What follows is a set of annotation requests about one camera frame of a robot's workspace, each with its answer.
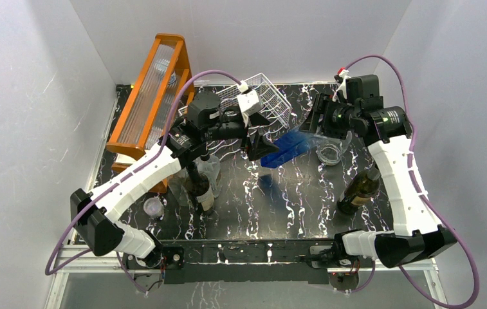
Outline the clear square whisky bottle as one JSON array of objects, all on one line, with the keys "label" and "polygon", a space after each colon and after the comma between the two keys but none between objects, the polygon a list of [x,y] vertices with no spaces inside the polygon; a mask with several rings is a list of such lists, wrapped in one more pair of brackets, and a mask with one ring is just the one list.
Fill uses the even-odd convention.
[{"label": "clear square whisky bottle", "polygon": [[198,171],[205,174],[210,182],[214,198],[217,198],[221,192],[221,164],[220,159],[213,155],[207,154],[200,156],[196,160]]}]

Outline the dark green wine bottle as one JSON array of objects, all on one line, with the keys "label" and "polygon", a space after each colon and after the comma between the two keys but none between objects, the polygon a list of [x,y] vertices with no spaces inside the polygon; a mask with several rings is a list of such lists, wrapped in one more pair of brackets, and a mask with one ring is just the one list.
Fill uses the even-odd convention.
[{"label": "dark green wine bottle", "polygon": [[187,167],[188,176],[183,186],[190,198],[193,208],[206,216],[213,213],[214,195],[208,177],[198,170],[197,165],[192,162]]}]

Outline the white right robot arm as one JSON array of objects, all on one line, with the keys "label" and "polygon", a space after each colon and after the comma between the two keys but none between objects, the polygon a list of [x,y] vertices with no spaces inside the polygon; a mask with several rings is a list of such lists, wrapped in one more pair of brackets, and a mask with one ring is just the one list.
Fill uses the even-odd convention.
[{"label": "white right robot arm", "polygon": [[300,131],[333,138],[356,133],[381,174],[393,217],[392,231],[336,234],[330,250],[333,260],[348,267],[363,256],[392,268],[434,258],[456,244],[454,234],[424,202],[427,194],[410,149],[412,126],[405,111],[384,107],[381,96],[357,98],[353,104],[333,99],[318,94]]}]

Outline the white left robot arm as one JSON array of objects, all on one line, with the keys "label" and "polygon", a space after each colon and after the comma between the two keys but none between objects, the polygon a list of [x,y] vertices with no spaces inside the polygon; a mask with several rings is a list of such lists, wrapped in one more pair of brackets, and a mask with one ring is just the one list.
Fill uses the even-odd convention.
[{"label": "white left robot arm", "polygon": [[249,129],[269,126],[265,101],[255,90],[236,96],[236,104],[223,107],[215,93],[200,93],[186,113],[172,123],[159,142],[109,183],[89,192],[71,194],[71,223],[95,256],[112,251],[134,255],[147,268],[158,266],[161,243],[145,230],[120,222],[121,215],[164,179],[193,165],[216,140],[240,139],[253,161],[277,151],[263,135]]}]

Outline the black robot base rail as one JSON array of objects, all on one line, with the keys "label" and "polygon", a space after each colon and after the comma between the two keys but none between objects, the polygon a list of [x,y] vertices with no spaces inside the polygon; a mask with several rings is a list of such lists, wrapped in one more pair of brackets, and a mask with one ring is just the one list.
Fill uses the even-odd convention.
[{"label": "black robot base rail", "polygon": [[164,241],[153,267],[124,254],[124,266],[138,275],[160,274],[167,285],[206,281],[306,281],[328,284],[335,273],[370,270],[370,259],[336,261],[331,239]]}]

